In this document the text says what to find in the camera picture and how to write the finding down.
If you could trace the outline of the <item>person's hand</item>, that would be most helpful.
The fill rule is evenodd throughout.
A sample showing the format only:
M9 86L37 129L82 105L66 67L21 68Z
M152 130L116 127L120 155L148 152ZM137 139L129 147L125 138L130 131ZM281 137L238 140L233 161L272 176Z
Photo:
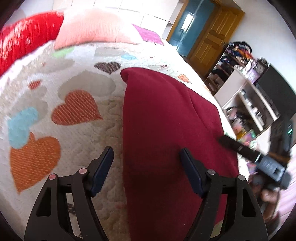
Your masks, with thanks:
M267 223L272 221L276 214L276 208L280 198L280 190L269 190L263 189L261 185L254 181L256 175L250 175L248 183L250 184L252 191L256 198L260 198L264 203L266 203L266 208L263 211L263 219Z

